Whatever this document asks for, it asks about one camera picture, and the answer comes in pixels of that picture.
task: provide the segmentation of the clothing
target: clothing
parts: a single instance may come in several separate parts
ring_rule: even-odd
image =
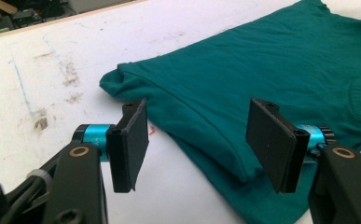
[[[276,194],[245,142],[249,101],[276,103],[296,124],[326,125],[361,149],[361,21],[303,0],[259,20],[104,75],[113,97],[147,99],[148,118],[202,169],[247,223],[294,223],[315,173]]]

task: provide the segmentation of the wooden surface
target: wooden surface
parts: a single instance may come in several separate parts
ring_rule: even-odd
[[[0,35],[0,183],[20,184],[82,123],[117,123],[118,102],[99,88],[117,64],[162,55],[296,0],[147,0]],[[325,1],[361,19],[361,1]],[[130,194],[104,182],[111,223],[243,223],[173,140],[149,123],[150,145]]]

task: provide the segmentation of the dirty mark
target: dirty mark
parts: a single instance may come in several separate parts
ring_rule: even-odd
[[[41,54],[41,55],[37,55],[34,57],[34,59],[41,59],[41,58],[45,58],[49,55],[53,54],[53,52],[50,52],[50,53],[45,53],[45,54]]]
[[[67,103],[69,103],[70,105],[74,104],[74,103],[79,103],[79,101],[81,100],[81,96],[83,93],[77,93],[77,94],[73,94],[72,96],[70,96],[69,99],[66,99],[65,101]]]
[[[69,87],[69,86],[77,87],[79,83],[79,79],[73,63],[66,62],[65,64],[66,64],[66,66],[64,67],[65,81],[63,82],[63,85],[65,87]]]
[[[34,112],[33,116],[35,117],[35,130],[45,130],[49,126],[47,120],[47,111],[45,108],[37,110]]]
[[[151,136],[151,135],[153,135],[154,133],[157,132],[157,128],[152,126],[152,125],[150,125],[150,129],[151,129],[151,133],[148,134],[149,136]]]
[[[41,130],[45,130],[49,126],[49,123],[47,122],[47,119],[40,119],[35,122],[35,129],[38,129],[38,127],[41,128]]]

